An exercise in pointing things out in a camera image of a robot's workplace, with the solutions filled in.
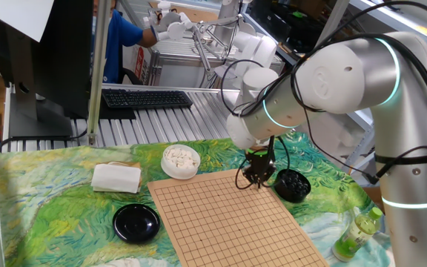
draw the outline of monitor stand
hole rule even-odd
[[[72,136],[70,118],[64,116],[61,106],[48,101],[36,101],[36,114],[28,116],[18,109],[16,94],[11,94],[9,136],[10,137],[62,137]]]

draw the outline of grid lines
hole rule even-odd
[[[182,266],[327,266],[271,189],[232,173],[148,184]]]

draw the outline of white paper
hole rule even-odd
[[[0,0],[0,19],[40,42],[54,0]]]
[[[93,172],[94,191],[136,193],[141,169],[109,164],[98,164]]]

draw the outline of white bowl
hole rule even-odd
[[[195,168],[181,169],[181,168],[177,168],[174,164],[172,164],[172,162],[169,162],[166,159],[166,155],[169,150],[174,148],[180,148],[184,151],[190,151],[192,153],[192,159],[194,160],[194,162],[196,162]],[[164,150],[164,152],[162,152],[161,168],[167,175],[169,175],[174,179],[190,179],[194,177],[197,174],[199,165],[200,165],[199,154],[197,153],[197,151],[188,147],[187,145],[170,145]]]

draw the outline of blue shirt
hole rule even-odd
[[[120,45],[130,47],[137,44],[142,39],[142,29],[134,26],[118,13],[113,11],[110,25],[108,26],[107,51],[105,58],[105,70],[103,82],[118,82],[119,48]]]

